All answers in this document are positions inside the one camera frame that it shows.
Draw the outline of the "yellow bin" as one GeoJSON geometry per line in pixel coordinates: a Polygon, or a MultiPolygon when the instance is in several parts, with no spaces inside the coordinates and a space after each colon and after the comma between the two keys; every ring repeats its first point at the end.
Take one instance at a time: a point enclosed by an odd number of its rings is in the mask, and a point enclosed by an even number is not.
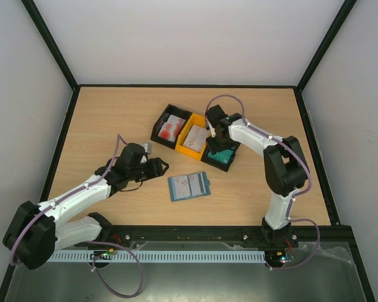
{"type": "Polygon", "coordinates": [[[205,117],[193,113],[182,128],[175,150],[196,160],[201,160],[210,131],[206,129],[205,117]]]}

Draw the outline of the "white floral card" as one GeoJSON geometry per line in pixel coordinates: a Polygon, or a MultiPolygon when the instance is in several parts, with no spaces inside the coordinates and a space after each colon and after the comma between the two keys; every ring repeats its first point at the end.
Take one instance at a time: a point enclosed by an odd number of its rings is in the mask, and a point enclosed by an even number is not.
{"type": "Polygon", "coordinates": [[[176,176],[171,179],[175,199],[188,198],[190,185],[187,176],[176,176]]]}

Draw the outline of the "teal card stack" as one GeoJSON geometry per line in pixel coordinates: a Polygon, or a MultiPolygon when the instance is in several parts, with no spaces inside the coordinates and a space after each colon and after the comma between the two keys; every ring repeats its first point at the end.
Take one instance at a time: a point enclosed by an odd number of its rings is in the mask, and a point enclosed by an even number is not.
{"type": "Polygon", "coordinates": [[[212,154],[210,151],[207,153],[207,157],[222,164],[222,165],[228,165],[230,158],[234,154],[234,151],[231,149],[227,149],[221,152],[216,152],[215,154],[212,154]]]}

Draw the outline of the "black bin with red cards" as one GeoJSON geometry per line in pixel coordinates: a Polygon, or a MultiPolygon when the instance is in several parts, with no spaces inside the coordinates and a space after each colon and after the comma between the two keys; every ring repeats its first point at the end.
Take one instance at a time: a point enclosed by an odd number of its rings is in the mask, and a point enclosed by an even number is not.
{"type": "Polygon", "coordinates": [[[151,140],[175,149],[178,137],[191,115],[191,111],[172,104],[167,105],[152,128],[151,140]]]}

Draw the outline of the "blue card holder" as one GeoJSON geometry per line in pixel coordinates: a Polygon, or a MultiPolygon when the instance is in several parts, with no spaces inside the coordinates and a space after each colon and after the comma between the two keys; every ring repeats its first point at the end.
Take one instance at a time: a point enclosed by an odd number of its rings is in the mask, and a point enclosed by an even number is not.
{"type": "Polygon", "coordinates": [[[211,194],[210,181],[205,171],[169,177],[168,187],[172,202],[200,198],[211,194]]]}

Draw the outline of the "black bin with teal cards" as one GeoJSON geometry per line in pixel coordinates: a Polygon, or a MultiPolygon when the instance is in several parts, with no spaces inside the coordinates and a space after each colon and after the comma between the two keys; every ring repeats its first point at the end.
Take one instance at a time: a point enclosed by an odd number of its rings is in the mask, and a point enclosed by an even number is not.
{"type": "Polygon", "coordinates": [[[240,143],[235,142],[231,148],[213,154],[210,151],[209,147],[205,145],[205,150],[200,161],[219,170],[227,172],[234,161],[239,146],[240,143]]]}

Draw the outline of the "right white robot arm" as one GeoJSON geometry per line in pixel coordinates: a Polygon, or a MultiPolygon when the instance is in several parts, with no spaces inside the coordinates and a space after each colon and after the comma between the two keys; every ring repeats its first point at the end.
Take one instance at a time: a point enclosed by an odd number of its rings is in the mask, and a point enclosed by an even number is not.
{"type": "Polygon", "coordinates": [[[272,195],[262,219],[263,241],[274,247],[290,237],[290,212],[295,198],[311,188],[311,173],[296,137],[272,135],[239,113],[227,115],[219,105],[208,107],[205,119],[211,136],[206,139],[212,154],[239,143],[263,157],[265,179],[272,195]]]}

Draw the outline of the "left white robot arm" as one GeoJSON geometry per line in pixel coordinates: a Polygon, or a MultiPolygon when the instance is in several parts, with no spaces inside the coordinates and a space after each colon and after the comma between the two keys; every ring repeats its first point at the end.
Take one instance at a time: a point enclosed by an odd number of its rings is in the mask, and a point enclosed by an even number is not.
{"type": "Polygon", "coordinates": [[[3,237],[12,266],[28,269],[42,266],[54,252],[81,242],[93,241],[104,224],[100,218],[71,218],[91,205],[125,191],[130,182],[142,184],[161,177],[169,165],[159,157],[149,158],[150,146],[128,143],[115,150],[108,162],[82,184],[56,198],[19,205],[3,237]]]}

